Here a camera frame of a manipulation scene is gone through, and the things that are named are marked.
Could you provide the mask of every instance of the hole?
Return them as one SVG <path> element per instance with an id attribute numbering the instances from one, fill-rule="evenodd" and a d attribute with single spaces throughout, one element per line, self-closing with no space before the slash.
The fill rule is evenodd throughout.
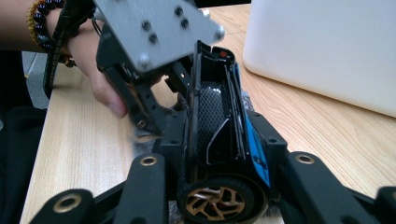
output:
<path id="1" fill-rule="evenodd" d="M 68 198 L 68 199 L 64 200 L 63 202 L 61 202 L 61 206 L 67 207 L 67 206 L 70 206 L 71 204 L 73 204 L 73 203 L 75 203 L 75 202 L 76 202 L 75 199 L 73 199 L 73 198 Z"/>
<path id="2" fill-rule="evenodd" d="M 181 6 L 177 6 L 175 8 L 175 14 L 178 15 L 178 16 L 183 15 L 183 8 Z"/>
<path id="3" fill-rule="evenodd" d="M 155 163 L 157 163 L 157 158 L 152 157 L 152 156 L 147 156 L 147 157 L 143 158 L 142 160 L 140 160 L 140 164 L 144 165 L 144 166 L 154 165 Z"/>
<path id="4" fill-rule="evenodd" d="M 303 154 L 297 155 L 296 160 L 299 161 L 300 163 L 305 163 L 305 164 L 312 164 L 315 162 L 314 159 L 312 159 L 310 156 Z"/>
<path id="5" fill-rule="evenodd" d="M 145 31 L 148 31 L 149 29 L 151 29 L 151 23 L 149 21 L 143 21 L 142 27 Z"/>
<path id="6" fill-rule="evenodd" d="M 187 28 L 189 26 L 189 20 L 187 18 L 183 18 L 180 22 L 181 27 Z"/>
<path id="7" fill-rule="evenodd" d="M 53 205 L 53 211 L 55 213 L 66 213 L 73 210 L 81 203 L 81 196 L 76 193 L 71 193 L 63 196 L 55 205 Z"/>
<path id="8" fill-rule="evenodd" d="M 156 34 L 150 34 L 148 37 L 149 42 L 155 44 L 158 40 L 158 36 Z"/>
<path id="9" fill-rule="evenodd" d="M 270 142 L 270 143 L 277 143 L 277 139 L 275 139 L 275 138 L 270 138 L 270 139 L 268 139 L 268 142 Z"/>
<path id="10" fill-rule="evenodd" d="M 360 224 L 356 218 L 350 216 L 341 217 L 341 221 L 345 224 Z"/>

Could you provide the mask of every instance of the hand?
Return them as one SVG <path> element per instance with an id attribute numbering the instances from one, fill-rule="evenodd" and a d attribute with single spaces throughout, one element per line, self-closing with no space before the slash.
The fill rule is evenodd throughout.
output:
<path id="1" fill-rule="evenodd" d="M 98 43 L 99 35 L 88 20 L 80 26 L 78 35 L 68 40 L 66 47 L 81 72 L 90 78 L 96 100 L 107 106 L 118 118 L 123 118 L 127 114 L 125 103 L 107 82 L 105 75 L 97 69 L 95 59 Z"/>

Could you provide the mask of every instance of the black strap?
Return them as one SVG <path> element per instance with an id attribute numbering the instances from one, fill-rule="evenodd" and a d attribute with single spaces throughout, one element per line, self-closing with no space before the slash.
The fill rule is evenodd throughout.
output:
<path id="1" fill-rule="evenodd" d="M 61 49 L 66 39 L 78 34 L 79 26 L 92 16 L 95 4 L 92 0 L 67 0 L 61 11 L 50 42 L 46 71 L 44 73 L 44 92 L 50 98 L 59 61 L 64 61 Z"/>
<path id="2" fill-rule="evenodd" d="M 20 223 L 46 111 L 8 111 L 0 131 L 0 224 Z"/>
<path id="3" fill-rule="evenodd" d="M 0 50 L 0 120 L 12 108 L 33 106 L 20 51 Z"/>

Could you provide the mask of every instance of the carbon fiber pattern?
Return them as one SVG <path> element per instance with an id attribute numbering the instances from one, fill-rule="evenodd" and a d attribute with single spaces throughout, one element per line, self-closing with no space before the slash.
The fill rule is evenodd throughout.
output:
<path id="1" fill-rule="evenodd" d="M 202 82 L 198 116 L 198 148 L 206 149 L 213 134 L 231 114 L 231 99 L 223 82 Z"/>

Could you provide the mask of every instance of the finger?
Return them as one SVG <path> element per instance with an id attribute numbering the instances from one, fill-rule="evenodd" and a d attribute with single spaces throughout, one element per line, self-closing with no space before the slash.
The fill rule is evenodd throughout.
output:
<path id="1" fill-rule="evenodd" d="M 97 71 L 90 75 L 93 96 L 101 104 L 107 106 L 118 118 L 123 118 L 127 114 L 125 103 L 107 82 L 104 74 Z"/>

